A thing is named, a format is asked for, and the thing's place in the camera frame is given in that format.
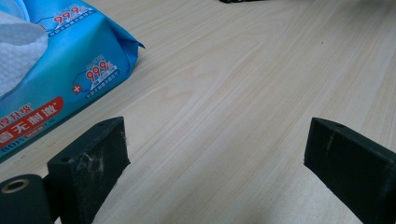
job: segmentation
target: white wipe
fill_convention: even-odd
[[[0,10],[0,97],[21,82],[47,45],[44,28]]]

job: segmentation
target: black object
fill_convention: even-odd
[[[258,1],[265,1],[265,0],[220,0],[220,2],[223,3],[258,2]]]
[[[91,127],[48,162],[49,174],[0,184],[0,223],[88,224],[129,164],[123,118]]]
[[[365,224],[396,221],[396,154],[348,127],[313,118],[304,165]]]

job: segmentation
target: wet wipes package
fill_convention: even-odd
[[[0,160],[121,84],[131,75],[138,48],[143,47],[82,1],[7,0],[1,11],[7,15],[0,14],[0,26],[29,36],[31,31],[18,30],[25,29],[22,26],[28,22],[35,26],[29,29],[41,27],[46,38],[37,33],[39,38],[32,42],[28,43],[32,38],[18,42],[10,38],[11,31],[5,34],[5,29],[0,30],[9,39],[0,35],[0,54],[4,55],[0,67]],[[37,45],[43,51],[39,55],[32,49]],[[15,68],[18,66],[26,71],[17,75],[22,71]]]

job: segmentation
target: light wood grain surface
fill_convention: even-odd
[[[396,1],[89,0],[141,41],[133,76],[0,164],[125,117],[131,165],[94,223],[360,223],[303,166],[312,117],[396,148]]]

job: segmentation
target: wood grain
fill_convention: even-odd
[[[124,116],[131,165],[95,223],[360,223],[303,166],[312,117],[396,148],[392,0],[89,0],[146,49],[114,91],[0,164]]]

